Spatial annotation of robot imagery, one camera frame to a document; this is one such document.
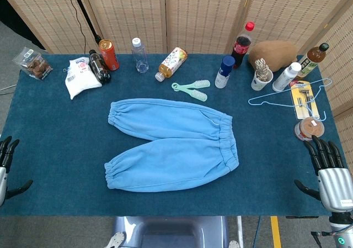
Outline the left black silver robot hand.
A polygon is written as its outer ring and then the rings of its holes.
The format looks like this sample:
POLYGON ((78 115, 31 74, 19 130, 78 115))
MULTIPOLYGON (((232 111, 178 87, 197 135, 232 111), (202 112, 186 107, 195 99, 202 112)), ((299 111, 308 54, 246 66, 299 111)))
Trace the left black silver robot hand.
POLYGON ((11 142, 11 140, 12 136, 0 140, 0 207, 7 199, 24 193, 33 184, 33 180, 28 180, 21 187, 13 190, 8 189, 8 174, 12 165, 14 150, 20 142, 19 139, 16 139, 13 142, 11 142))

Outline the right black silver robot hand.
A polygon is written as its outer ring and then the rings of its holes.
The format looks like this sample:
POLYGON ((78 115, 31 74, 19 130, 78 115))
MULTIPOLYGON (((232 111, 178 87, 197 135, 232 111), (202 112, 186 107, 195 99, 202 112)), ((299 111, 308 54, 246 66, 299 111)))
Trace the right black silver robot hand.
POLYGON ((324 141, 312 135, 312 145, 304 141, 308 149, 318 190, 310 189, 299 180, 294 180, 297 188, 306 195, 321 201, 323 207, 333 213, 353 211, 353 179, 343 164, 338 147, 332 141, 324 141))

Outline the light blue fleece pants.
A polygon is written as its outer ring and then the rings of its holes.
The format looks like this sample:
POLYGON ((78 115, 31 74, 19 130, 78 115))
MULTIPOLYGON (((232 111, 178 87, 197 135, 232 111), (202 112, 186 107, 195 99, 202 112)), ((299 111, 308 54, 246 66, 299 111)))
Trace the light blue fleece pants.
POLYGON ((239 165, 232 117, 209 107, 166 99, 124 99, 111 104, 108 122, 146 140, 104 165, 110 189, 191 189, 239 165))

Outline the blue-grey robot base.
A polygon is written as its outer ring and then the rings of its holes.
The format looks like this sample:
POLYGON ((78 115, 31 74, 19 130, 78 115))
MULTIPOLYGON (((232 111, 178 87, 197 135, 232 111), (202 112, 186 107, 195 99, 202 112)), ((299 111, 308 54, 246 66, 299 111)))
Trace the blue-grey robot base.
POLYGON ((121 248, 228 248, 224 216, 116 217, 113 232, 125 236, 121 248))

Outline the dark teal table cloth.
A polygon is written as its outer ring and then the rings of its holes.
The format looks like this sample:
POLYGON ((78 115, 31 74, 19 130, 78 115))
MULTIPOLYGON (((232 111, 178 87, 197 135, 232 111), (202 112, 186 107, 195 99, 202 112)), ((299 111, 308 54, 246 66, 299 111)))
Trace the dark teal table cloth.
POLYGON ((155 79, 163 54, 148 57, 149 71, 138 73, 131 55, 119 56, 111 82, 70 99, 65 68, 74 55, 47 55, 52 66, 42 81, 19 75, 2 137, 19 139, 9 173, 9 188, 28 180, 31 187, 0 207, 6 215, 187 216, 187 215, 327 215, 321 202, 294 184, 317 189, 308 150, 295 137, 293 108, 248 104, 273 93, 252 90, 250 67, 231 73, 224 89, 207 88, 205 106, 233 118, 239 166, 206 185, 183 191, 135 193, 109 189, 104 164, 145 143, 108 123, 112 102, 130 98, 193 99, 172 90, 173 82, 214 81, 222 55, 190 54, 164 82, 155 79))

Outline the red can with clear lid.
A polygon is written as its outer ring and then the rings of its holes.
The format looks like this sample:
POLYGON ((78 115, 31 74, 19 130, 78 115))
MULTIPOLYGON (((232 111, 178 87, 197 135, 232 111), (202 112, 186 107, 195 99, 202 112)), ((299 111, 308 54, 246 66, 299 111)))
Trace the red can with clear lid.
POLYGON ((324 134, 324 125, 315 117, 306 117, 294 127, 295 136, 302 141, 311 141, 312 135, 321 137, 324 134))

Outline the yellow razor blister pack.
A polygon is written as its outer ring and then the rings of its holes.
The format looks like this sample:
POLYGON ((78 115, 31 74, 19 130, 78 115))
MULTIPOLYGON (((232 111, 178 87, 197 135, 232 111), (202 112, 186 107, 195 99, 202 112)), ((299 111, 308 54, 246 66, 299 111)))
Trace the yellow razor blister pack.
POLYGON ((293 80, 290 83, 291 97, 298 120, 313 116, 320 118, 311 85, 307 81, 293 80))

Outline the white table leg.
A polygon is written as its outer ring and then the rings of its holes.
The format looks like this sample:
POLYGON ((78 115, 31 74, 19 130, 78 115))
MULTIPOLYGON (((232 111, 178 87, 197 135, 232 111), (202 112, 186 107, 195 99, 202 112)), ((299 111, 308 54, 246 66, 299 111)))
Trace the white table leg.
POLYGON ((237 229, 238 229, 238 243, 240 247, 243 247, 243 225, 242 225, 242 217, 237 216, 237 229))

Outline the clear box of brown cookies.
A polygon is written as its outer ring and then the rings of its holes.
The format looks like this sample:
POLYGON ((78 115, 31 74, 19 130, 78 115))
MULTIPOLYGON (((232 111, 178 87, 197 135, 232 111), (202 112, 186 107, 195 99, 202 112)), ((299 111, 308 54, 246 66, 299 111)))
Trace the clear box of brown cookies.
POLYGON ((13 58, 13 62, 37 80, 43 80, 52 71, 52 67, 42 54, 28 47, 23 47, 22 51, 13 58))

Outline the white lotion bottle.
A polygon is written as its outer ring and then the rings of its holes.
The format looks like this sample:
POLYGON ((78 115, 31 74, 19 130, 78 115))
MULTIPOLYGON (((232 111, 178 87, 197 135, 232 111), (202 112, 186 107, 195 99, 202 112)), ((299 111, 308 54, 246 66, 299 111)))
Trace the white lotion bottle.
POLYGON ((298 75, 301 71, 302 66, 298 62, 293 62, 284 71, 281 75, 273 82, 272 89, 275 92, 281 92, 285 87, 298 75))

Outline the white powder bag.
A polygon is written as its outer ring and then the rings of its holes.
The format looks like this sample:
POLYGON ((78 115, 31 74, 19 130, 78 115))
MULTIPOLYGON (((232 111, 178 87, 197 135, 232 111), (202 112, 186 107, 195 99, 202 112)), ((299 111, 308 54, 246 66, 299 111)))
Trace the white powder bag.
POLYGON ((79 57, 69 61, 65 84, 71 100, 82 91, 102 86, 89 66, 88 57, 79 57))

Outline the white paper cup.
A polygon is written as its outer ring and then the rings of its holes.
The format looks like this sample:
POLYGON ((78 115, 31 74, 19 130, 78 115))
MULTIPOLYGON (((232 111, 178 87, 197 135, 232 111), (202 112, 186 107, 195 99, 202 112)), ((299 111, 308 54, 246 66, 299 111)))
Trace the white paper cup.
POLYGON ((254 72, 254 77, 251 82, 251 87, 255 91, 261 91, 268 83, 270 83, 273 79, 273 73, 268 71, 266 75, 266 79, 262 81, 258 76, 257 72, 254 72))

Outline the green label tea bottle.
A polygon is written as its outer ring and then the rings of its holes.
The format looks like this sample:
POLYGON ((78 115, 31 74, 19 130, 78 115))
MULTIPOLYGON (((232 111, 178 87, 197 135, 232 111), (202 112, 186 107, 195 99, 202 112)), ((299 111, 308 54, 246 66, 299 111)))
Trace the green label tea bottle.
POLYGON ((311 48, 299 61, 301 70, 296 76, 296 80, 302 80, 311 73, 320 62, 326 57, 326 51, 329 49, 329 44, 322 43, 319 46, 311 48))

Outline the small dark cola bottle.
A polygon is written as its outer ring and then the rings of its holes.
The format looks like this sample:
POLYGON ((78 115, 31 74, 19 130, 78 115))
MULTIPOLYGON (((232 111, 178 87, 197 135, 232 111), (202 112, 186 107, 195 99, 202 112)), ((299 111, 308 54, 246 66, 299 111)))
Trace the small dark cola bottle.
POLYGON ((101 84, 109 83, 111 80, 111 74, 106 67, 105 62, 95 50, 89 51, 89 65, 95 74, 96 79, 101 84))

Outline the white bottle with blue cap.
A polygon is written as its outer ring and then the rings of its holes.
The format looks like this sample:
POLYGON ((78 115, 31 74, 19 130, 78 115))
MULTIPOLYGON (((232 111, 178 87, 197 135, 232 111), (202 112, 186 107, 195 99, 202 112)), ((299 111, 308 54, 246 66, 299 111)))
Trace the white bottle with blue cap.
POLYGON ((218 70, 216 79, 215 79, 215 86, 219 89, 225 88, 228 80, 229 75, 233 70, 233 66, 235 65, 235 59, 231 55, 226 55, 222 59, 222 63, 220 69, 218 70))

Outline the orange drink can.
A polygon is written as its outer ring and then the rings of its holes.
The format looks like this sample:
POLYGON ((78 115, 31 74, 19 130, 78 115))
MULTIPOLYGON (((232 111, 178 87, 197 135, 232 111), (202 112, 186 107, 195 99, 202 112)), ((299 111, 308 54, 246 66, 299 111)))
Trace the orange drink can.
POLYGON ((109 70, 118 70, 120 65, 115 55, 115 48, 113 42, 109 39, 102 39, 99 42, 99 49, 103 56, 103 60, 109 70))

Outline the tall cola bottle red cap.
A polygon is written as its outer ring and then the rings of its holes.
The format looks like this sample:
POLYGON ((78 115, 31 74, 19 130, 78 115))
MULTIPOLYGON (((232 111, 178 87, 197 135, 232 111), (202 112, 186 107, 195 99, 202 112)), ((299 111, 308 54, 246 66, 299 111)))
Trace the tall cola bottle red cap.
POLYGON ((234 42, 232 57, 235 59, 234 69, 237 69, 242 64, 245 54, 252 43, 251 32, 255 27, 254 22, 247 22, 244 27, 244 32, 239 34, 234 42))

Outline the black stand pole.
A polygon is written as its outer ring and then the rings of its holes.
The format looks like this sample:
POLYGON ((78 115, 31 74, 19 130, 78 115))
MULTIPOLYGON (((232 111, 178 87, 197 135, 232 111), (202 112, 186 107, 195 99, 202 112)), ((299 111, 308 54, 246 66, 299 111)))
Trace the black stand pole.
POLYGON ((78 3, 78 5, 79 5, 84 17, 85 17, 85 20, 86 20, 86 22, 87 22, 87 24, 88 24, 93 36, 94 36, 94 40, 95 40, 96 44, 98 45, 99 42, 101 41, 101 37, 99 36, 99 34, 94 29, 94 25, 93 25, 92 21, 90 20, 90 17, 89 17, 89 14, 88 14, 88 12, 87 12, 87 10, 85 8, 85 5, 84 5, 82 0, 77 0, 77 3, 78 3))

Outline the clear empty plastic bottle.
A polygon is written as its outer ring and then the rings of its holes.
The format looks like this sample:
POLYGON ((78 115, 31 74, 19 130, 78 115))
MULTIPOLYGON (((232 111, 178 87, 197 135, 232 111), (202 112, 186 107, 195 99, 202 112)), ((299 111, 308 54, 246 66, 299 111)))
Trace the clear empty plastic bottle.
POLYGON ((141 39, 136 37, 132 39, 132 55, 136 62, 136 70, 139 73, 146 73, 149 70, 145 45, 141 39))

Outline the yellow tea bottle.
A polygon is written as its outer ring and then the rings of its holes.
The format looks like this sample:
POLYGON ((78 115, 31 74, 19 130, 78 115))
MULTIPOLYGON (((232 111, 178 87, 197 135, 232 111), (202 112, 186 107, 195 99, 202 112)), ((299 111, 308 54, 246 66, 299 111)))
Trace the yellow tea bottle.
POLYGON ((163 82, 166 78, 172 77, 175 71, 185 62, 187 57, 188 53, 185 50, 175 47, 159 65, 155 79, 159 82, 163 82))

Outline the bamboo folding screen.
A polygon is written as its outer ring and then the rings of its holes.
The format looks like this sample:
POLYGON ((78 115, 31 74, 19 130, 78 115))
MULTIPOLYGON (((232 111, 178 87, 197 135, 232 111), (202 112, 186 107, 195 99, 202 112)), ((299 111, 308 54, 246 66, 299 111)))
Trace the bamboo folding screen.
MULTIPOLYGON (((148 52, 181 46, 193 53, 227 53, 245 23, 253 42, 286 40, 300 54, 326 42, 320 64, 333 80, 327 94, 348 161, 353 161, 353 0, 82 0, 94 29, 119 54, 141 36, 148 52)), ((18 15, 50 53, 97 48, 77 0, 0 0, 0 21, 18 15)))

